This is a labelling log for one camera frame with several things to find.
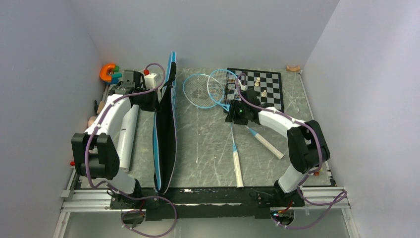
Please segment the blue racket bag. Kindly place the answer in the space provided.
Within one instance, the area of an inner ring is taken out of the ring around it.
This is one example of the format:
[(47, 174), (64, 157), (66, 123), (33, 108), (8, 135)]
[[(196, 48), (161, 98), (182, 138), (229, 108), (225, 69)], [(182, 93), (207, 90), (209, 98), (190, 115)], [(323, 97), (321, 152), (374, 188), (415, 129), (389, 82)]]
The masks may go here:
[(170, 186), (177, 158), (177, 129), (175, 116), (176, 52), (172, 51), (165, 81), (158, 91), (160, 109), (155, 112), (153, 126), (153, 156), (155, 189), (165, 194)]

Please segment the blue racket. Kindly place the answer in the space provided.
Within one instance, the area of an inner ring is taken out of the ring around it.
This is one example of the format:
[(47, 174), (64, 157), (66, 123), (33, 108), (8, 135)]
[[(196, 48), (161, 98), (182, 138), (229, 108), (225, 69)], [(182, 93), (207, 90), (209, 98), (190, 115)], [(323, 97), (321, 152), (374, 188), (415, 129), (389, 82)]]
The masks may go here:
[(244, 182), (232, 127), (217, 104), (221, 82), (203, 73), (188, 76), (182, 84), (185, 97), (180, 109), (182, 171), (190, 186), (233, 186)]
[(240, 95), (235, 91), (235, 79), (237, 76), (226, 69), (213, 71), (207, 80), (207, 91), (210, 99), (221, 106), (227, 113), (226, 122), (233, 125), (247, 125), (243, 120), (244, 116), (249, 116), (251, 111), (249, 107), (242, 104)]

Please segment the white shuttlecock tube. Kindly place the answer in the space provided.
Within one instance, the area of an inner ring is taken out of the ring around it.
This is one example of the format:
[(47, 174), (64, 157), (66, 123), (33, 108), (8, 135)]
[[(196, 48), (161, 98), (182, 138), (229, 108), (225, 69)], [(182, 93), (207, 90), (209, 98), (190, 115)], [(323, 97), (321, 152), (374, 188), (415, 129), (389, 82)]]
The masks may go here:
[(117, 152), (120, 159), (119, 166), (125, 172), (130, 169), (138, 110), (139, 106), (133, 105), (133, 107), (125, 114), (119, 133), (119, 140), (117, 144)]

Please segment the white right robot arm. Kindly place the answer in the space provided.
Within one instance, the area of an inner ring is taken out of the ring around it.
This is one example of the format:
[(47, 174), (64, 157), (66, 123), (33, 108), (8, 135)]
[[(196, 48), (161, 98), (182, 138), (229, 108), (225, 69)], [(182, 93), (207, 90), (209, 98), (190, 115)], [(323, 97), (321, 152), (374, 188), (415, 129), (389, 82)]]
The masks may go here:
[(284, 206), (305, 178), (330, 158), (322, 129), (316, 120), (295, 119), (272, 104), (260, 104), (253, 89), (241, 91), (240, 100), (229, 103), (226, 122), (247, 125), (250, 121), (268, 127), (287, 139), (290, 165), (275, 182), (273, 200)]

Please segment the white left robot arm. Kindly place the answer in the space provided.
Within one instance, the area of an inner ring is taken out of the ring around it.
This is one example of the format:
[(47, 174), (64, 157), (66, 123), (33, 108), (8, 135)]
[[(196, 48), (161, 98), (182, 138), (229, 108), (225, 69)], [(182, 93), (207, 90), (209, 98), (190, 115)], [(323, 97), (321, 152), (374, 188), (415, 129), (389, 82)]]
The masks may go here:
[(157, 110), (157, 90), (164, 83), (147, 69), (125, 71), (123, 79), (109, 88), (94, 122), (71, 139), (76, 173), (92, 189), (105, 185), (123, 195), (129, 208), (138, 207), (143, 199), (140, 183), (127, 173), (138, 112)]

